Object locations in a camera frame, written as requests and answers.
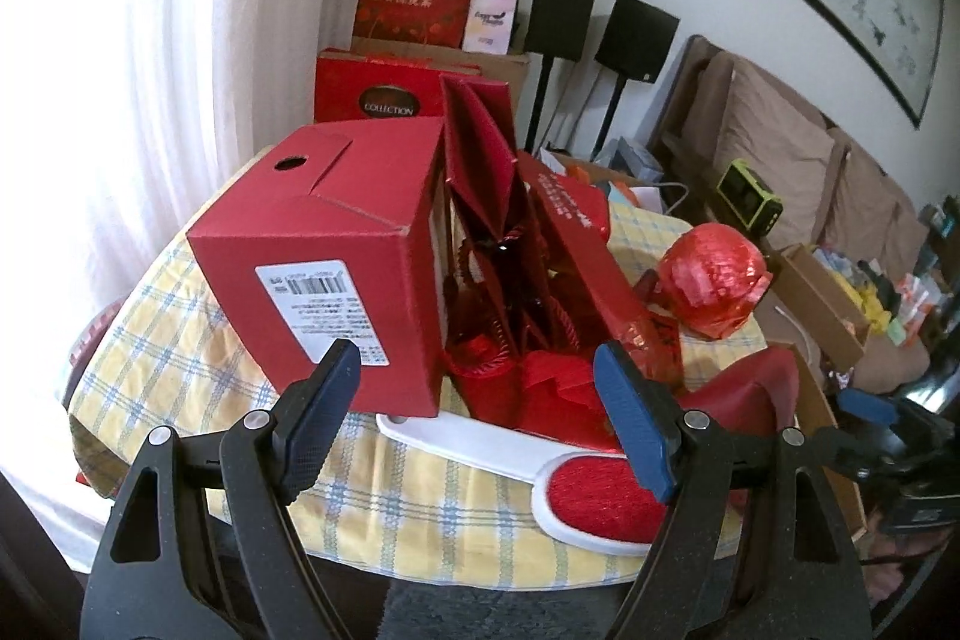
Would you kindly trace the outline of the white red lint brush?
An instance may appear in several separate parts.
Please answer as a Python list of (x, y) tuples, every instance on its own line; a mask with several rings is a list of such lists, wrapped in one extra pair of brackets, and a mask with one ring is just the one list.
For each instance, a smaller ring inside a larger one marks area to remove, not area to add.
[(530, 510), (547, 536), (596, 554), (651, 551), (665, 507), (636, 482), (628, 459), (521, 434), (480, 420), (380, 414), (377, 429), (420, 452), (530, 487)]

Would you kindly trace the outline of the right black speaker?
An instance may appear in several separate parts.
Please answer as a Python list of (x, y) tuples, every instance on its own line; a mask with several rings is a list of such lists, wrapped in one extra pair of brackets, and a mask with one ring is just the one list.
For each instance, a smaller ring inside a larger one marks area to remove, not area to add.
[(680, 19), (641, 0), (615, 0), (596, 62), (630, 81), (652, 85), (679, 29)]

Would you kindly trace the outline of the red chocolate gift box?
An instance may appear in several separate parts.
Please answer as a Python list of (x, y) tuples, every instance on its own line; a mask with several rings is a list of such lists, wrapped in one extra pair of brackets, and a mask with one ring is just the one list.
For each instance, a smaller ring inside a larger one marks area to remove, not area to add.
[(316, 60), (316, 124), (364, 119), (439, 117), (443, 74), (480, 76), (477, 65), (444, 65), (423, 58), (361, 55), (325, 49)]

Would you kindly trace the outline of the small pink white box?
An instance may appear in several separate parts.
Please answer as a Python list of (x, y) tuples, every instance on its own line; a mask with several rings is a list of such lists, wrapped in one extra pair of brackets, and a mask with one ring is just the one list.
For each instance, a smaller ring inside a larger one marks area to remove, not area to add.
[(516, 8), (517, 0), (470, 0), (460, 48), (464, 52), (506, 55)]

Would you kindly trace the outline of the shallow cardboard tray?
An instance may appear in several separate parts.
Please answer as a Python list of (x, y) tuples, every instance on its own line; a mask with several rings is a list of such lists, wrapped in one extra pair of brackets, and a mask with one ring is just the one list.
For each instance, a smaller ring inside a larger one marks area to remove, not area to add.
[(804, 245), (771, 255), (773, 291), (833, 367), (846, 372), (866, 356), (869, 322), (853, 299)]

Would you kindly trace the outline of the left black speaker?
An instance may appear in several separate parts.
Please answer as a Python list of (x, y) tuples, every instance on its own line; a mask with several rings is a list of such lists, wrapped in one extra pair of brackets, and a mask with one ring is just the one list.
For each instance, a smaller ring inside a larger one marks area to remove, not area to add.
[(596, 0), (532, 0), (524, 50), (579, 62)]

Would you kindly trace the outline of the floor box of clutter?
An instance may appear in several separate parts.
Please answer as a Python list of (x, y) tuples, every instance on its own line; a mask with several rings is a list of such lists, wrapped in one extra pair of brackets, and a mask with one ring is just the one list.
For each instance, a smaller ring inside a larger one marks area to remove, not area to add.
[(646, 209), (656, 214), (669, 214), (659, 184), (647, 184), (631, 174), (573, 158), (548, 146), (540, 149), (535, 158), (555, 174), (568, 175), (575, 181), (599, 188), (613, 203)]

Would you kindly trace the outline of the green portable radio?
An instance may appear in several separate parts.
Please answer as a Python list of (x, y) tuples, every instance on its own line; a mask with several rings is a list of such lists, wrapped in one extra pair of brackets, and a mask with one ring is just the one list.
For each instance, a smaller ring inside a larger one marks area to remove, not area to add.
[(766, 236), (781, 218), (781, 198), (745, 159), (737, 158), (727, 164), (716, 190), (743, 229), (754, 236)]

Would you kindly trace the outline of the long red envelope pack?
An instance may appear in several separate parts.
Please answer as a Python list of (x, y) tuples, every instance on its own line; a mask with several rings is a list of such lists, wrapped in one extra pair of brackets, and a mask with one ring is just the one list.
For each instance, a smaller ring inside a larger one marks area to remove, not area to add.
[(651, 380), (677, 388), (682, 361), (677, 341), (661, 338), (651, 312), (608, 250), (608, 201), (594, 185), (556, 174), (528, 152), (517, 154), (535, 216), (558, 266), (578, 286), (576, 301), (586, 310), (594, 341), (615, 341)]

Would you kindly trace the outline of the black speaker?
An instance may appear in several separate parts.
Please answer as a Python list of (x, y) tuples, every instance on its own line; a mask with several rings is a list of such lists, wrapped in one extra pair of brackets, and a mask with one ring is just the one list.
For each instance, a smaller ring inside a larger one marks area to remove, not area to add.
[(652, 85), (679, 29), (680, 19), (641, 0), (615, 0), (596, 62), (630, 81)]
[(596, 0), (532, 0), (524, 50), (579, 62)]

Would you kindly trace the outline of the large open cardboard box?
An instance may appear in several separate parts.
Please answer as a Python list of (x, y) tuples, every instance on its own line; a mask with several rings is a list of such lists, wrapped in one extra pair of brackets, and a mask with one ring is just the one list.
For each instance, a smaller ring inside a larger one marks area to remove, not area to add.
[[(792, 342), (778, 342), (778, 347), (786, 347), (789, 353), (793, 354), (799, 372), (799, 396), (794, 413), (797, 429), (809, 440), (814, 440), (822, 429), (835, 429), (836, 420), (827, 397), (815, 380), (807, 360), (800, 354), (799, 347)], [(828, 458), (818, 448), (814, 448), (814, 452), (835, 493), (851, 539), (854, 542), (861, 541), (867, 533), (867, 515), (862, 503), (861, 489), (852, 479), (833, 470)]]

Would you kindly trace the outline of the white curtain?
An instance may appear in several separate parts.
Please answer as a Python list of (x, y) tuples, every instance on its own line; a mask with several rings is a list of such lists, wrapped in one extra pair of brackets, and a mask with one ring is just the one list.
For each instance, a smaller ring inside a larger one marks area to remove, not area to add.
[(64, 397), (85, 326), (313, 112), (356, 0), (2, 0), (2, 473), (86, 570), (109, 507)]

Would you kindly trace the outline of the yellow plaid tablecloth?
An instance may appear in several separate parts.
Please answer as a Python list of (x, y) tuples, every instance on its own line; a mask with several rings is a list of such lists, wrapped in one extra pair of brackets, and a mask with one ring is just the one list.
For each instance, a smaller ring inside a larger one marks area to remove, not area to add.
[[(112, 497), (151, 429), (223, 431), (276, 397), (178, 234), (71, 395), (76, 481)], [(366, 414), (345, 419), (290, 515), (309, 554), (428, 585), (574, 590), (626, 583), (643, 565), (555, 541), (535, 523), (527, 484), (392, 442)]]

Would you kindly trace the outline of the brown sofa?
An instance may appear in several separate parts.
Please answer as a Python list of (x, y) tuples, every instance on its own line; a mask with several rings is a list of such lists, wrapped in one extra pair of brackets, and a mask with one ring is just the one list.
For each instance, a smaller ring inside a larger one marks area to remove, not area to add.
[(931, 356), (887, 292), (907, 289), (928, 229), (907, 193), (853, 136), (791, 86), (703, 35), (686, 41), (651, 138), (690, 187), (693, 221), (734, 224), (721, 195), (737, 161), (782, 204), (758, 245), (775, 280), (758, 306), (768, 338), (791, 341), (864, 392), (923, 377)]

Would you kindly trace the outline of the red foil gift bag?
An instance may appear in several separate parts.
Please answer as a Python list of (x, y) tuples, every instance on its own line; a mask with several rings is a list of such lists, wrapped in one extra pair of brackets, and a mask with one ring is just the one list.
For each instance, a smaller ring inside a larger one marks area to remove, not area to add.
[(448, 347), (455, 380), (517, 386), (534, 360), (568, 369), (602, 342), (558, 266), (517, 174), (509, 89), (444, 74), (444, 174), (462, 241)]

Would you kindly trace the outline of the red foil ball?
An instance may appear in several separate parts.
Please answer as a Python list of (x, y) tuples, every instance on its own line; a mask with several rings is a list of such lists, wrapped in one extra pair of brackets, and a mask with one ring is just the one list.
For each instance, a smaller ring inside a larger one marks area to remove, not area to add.
[(754, 313), (773, 275), (754, 242), (721, 223), (682, 234), (662, 255), (658, 304), (706, 339), (726, 339)]

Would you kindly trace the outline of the brown cardboard box stack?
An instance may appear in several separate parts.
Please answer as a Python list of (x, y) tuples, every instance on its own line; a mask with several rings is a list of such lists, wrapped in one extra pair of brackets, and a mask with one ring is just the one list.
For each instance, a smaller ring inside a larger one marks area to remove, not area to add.
[(512, 110), (517, 110), (519, 107), (530, 67), (530, 58), (525, 53), (491, 55), (491, 53), (464, 52), (451, 47), (428, 46), (418, 42), (353, 37), (350, 50), (359, 55), (418, 60), (418, 62), (427, 62), (433, 67), (475, 68), (485, 78), (508, 85)]

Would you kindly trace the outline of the brown sofa cushion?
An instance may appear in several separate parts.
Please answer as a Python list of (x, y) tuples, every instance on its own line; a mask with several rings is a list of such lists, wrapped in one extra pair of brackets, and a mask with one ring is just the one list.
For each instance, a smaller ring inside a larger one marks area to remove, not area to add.
[(835, 140), (811, 124), (743, 58), (732, 60), (727, 104), (713, 164), (724, 170), (745, 159), (782, 200), (768, 234), (779, 250), (814, 238)]

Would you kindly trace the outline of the yellow plastic bag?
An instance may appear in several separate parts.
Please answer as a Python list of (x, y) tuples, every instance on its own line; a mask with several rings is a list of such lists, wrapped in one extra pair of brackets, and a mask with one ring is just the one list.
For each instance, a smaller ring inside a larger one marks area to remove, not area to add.
[(871, 281), (862, 281), (862, 283), (851, 284), (838, 271), (830, 271), (835, 283), (841, 287), (844, 296), (857, 307), (857, 310), (864, 315), (871, 327), (872, 333), (880, 335), (889, 328), (892, 314), (882, 305), (878, 297), (877, 286)]

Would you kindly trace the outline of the red carton with label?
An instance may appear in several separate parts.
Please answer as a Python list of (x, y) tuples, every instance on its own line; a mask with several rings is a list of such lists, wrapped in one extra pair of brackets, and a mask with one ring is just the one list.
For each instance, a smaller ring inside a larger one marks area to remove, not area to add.
[(431, 417), (444, 374), (443, 124), (301, 127), (203, 211), (187, 242), (275, 390), (339, 339), (358, 413)]

